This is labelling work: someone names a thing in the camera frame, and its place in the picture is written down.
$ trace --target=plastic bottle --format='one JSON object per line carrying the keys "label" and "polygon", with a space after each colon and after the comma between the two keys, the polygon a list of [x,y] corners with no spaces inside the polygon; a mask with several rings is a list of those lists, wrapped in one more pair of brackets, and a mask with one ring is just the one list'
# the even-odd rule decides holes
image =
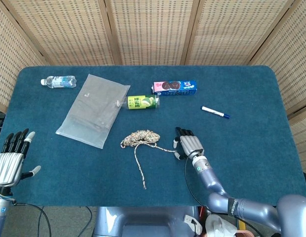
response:
{"label": "plastic bottle", "polygon": [[49,88],[73,88],[76,87],[76,79],[74,76],[49,76],[46,79],[41,80],[41,85],[47,85]]}
{"label": "plastic bottle", "polygon": [[159,107],[158,95],[135,95],[127,96],[123,101],[117,101],[117,107],[124,107],[129,110],[156,109]]}

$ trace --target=table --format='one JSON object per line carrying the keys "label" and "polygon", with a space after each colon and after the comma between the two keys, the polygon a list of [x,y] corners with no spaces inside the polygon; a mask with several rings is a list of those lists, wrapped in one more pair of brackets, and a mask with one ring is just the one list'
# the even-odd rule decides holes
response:
{"label": "table", "polygon": [[[88,74],[129,84],[128,95],[151,93],[154,81],[197,81],[193,96],[161,97],[156,110],[121,109],[104,145],[97,149],[55,134]],[[50,89],[47,76],[74,75],[77,87]],[[230,119],[200,106],[227,113]],[[19,202],[36,205],[176,206],[196,205],[184,178],[184,161],[173,154],[140,146],[120,148],[131,132],[149,129],[158,145],[172,149],[175,127],[191,129],[202,142],[225,190],[236,198],[275,205],[286,194],[306,196],[306,185],[273,71],[265,66],[39,66],[19,76],[0,136],[28,127],[36,135],[24,171],[41,165],[33,178],[12,189]],[[206,203],[207,193],[192,166],[188,180]]]}

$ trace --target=rope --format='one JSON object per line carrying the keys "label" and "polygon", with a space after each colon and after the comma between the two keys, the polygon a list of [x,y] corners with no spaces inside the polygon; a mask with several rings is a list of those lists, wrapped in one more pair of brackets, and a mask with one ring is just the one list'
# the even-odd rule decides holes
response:
{"label": "rope", "polygon": [[136,131],[136,132],[132,132],[129,136],[127,136],[125,139],[123,139],[122,142],[120,143],[121,148],[125,148],[126,146],[131,146],[131,147],[135,146],[134,158],[135,158],[135,161],[138,164],[138,167],[139,167],[139,170],[140,170],[140,173],[141,173],[141,176],[142,176],[142,182],[143,182],[143,188],[144,189],[147,189],[147,187],[145,186],[144,174],[143,174],[142,168],[140,166],[140,163],[139,163],[137,155],[136,155],[136,151],[137,151],[138,146],[141,145],[141,144],[144,144],[144,145],[147,145],[149,147],[158,148],[158,149],[160,149],[162,151],[165,151],[165,152],[172,152],[172,153],[176,152],[176,151],[167,150],[167,149],[164,149],[162,147],[157,146],[156,143],[159,139],[160,139],[160,136],[155,132],[152,132],[150,130],[146,130],[146,131],[145,130],[139,130],[139,131]]}

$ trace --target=white cloth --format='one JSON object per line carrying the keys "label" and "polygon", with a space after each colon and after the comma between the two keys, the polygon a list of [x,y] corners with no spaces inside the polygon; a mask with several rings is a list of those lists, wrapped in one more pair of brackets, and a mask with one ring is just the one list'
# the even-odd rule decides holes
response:
{"label": "white cloth", "polygon": [[237,228],[218,215],[210,215],[206,219],[207,237],[234,237]]}

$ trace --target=wicker screen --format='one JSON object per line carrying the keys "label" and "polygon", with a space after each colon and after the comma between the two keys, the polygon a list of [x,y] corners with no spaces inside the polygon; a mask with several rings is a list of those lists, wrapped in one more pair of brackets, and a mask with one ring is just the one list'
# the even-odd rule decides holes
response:
{"label": "wicker screen", "polygon": [[55,65],[112,65],[97,0],[4,0]]}
{"label": "wicker screen", "polygon": [[299,152],[301,165],[306,173],[306,112],[290,120],[290,125]]}
{"label": "wicker screen", "polygon": [[206,0],[187,64],[247,64],[287,0]]}
{"label": "wicker screen", "polygon": [[46,64],[0,3],[0,110],[6,113],[17,76],[26,66]]}
{"label": "wicker screen", "polygon": [[253,64],[269,65],[275,71],[287,110],[306,99],[306,0],[276,31]]}
{"label": "wicker screen", "polygon": [[125,65],[180,64],[193,0],[107,0]]}

